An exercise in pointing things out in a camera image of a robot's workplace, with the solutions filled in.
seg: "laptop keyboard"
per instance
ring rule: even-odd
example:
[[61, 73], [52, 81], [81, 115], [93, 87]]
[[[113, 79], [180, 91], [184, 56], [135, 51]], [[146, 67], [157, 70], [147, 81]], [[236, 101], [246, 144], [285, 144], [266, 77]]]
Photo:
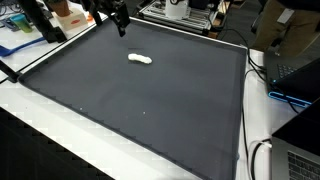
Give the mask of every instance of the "laptop keyboard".
[[288, 152], [290, 180], [320, 180], [320, 165]]
[[286, 65], [278, 64], [278, 71], [279, 71], [280, 78], [288, 76], [289, 74], [293, 73], [296, 70], [297, 69], [295, 69], [293, 67], [289, 67], [289, 66], [286, 66]]

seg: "person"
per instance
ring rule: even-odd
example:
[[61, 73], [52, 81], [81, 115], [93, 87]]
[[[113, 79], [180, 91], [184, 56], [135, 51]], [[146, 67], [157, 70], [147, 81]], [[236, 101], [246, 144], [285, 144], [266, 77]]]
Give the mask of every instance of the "person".
[[251, 49], [267, 51], [283, 31], [277, 54], [303, 53], [320, 35], [320, 0], [268, 0]]

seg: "table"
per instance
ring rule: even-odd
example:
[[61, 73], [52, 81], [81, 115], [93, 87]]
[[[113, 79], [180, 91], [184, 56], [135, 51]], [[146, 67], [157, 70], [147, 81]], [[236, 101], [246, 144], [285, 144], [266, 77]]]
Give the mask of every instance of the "table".
[[[22, 73], [52, 53], [24, 69]], [[30, 47], [28, 53], [16, 54], [17, 57], [22, 56], [31, 61], [41, 55], [43, 52], [36, 47]], [[251, 56], [254, 61], [262, 62], [261, 53], [252, 51]], [[115, 179], [198, 179], [170, 161], [24, 88], [19, 83], [3, 82], [0, 84], [0, 93], [0, 106], [5, 110]], [[246, 81], [244, 108], [249, 143], [270, 137], [272, 132], [295, 115], [288, 104], [266, 96], [265, 85], [254, 73], [249, 74]], [[239, 154], [237, 180], [247, 180], [249, 178], [242, 131]], [[271, 179], [268, 149], [260, 149], [256, 164], [259, 165], [256, 167], [257, 179]]]
[[[69, 2], [69, 6], [78, 8], [82, 12], [84, 12], [81, 5], [79, 4]], [[104, 14], [100, 14], [100, 16], [103, 20], [107, 18], [107, 16]], [[58, 22], [53, 18], [50, 19], [50, 22], [54, 27], [59, 26]], [[80, 32], [92, 27], [94, 24], [95, 24], [94, 21], [91, 21], [88, 23], [88, 26], [81, 26], [81, 27], [72, 29], [70, 31], [65, 32], [65, 35], [67, 39], [72, 41], [73, 37], [78, 35]], [[32, 33], [28, 33], [28, 34], [23, 33], [22, 31], [12, 32], [8, 28], [2, 28], [0, 29], [0, 44], [4, 47], [11, 49], [21, 44], [32, 41], [34, 39], [37, 39], [41, 36], [42, 36], [41, 33], [35, 27], [33, 27]], [[0, 59], [6, 65], [8, 65], [11, 69], [17, 72], [17, 71], [20, 71], [23, 67], [30, 64], [31, 62], [40, 58], [42, 55], [46, 54], [49, 51], [54, 50], [55, 48], [61, 45], [62, 45], [61, 43], [57, 43], [57, 42], [48, 44], [46, 41], [43, 41], [27, 47], [21, 50], [21, 52], [19, 53], [15, 53], [8, 57], [3, 57], [3, 58], [1, 57]], [[5, 78], [7, 78], [7, 75], [4, 74], [2, 71], [0, 71], [0, 81], [4, 80]]]

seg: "laptop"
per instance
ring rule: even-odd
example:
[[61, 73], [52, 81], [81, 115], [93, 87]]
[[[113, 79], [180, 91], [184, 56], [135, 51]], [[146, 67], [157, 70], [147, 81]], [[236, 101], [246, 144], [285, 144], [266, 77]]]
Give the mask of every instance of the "laptop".
[[320, 179], [320, 99], [272, 135], [272, 180]]
[[309, 63], [267, 52], [264, 65], [269, 97], [303, 108], [320, 97], [320, 58]]

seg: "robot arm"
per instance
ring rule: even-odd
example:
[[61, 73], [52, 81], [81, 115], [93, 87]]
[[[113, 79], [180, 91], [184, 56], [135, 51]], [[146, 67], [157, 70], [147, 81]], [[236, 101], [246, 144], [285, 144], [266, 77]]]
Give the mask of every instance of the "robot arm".
[[89, 11], [97, 26], [102, 24], [98, 12], [104, 13], [118, 27], [121, 37], [125, 35], [125, 28], [130, 23], [127, 6], [123, 0], [80, 0], [85, 11]]

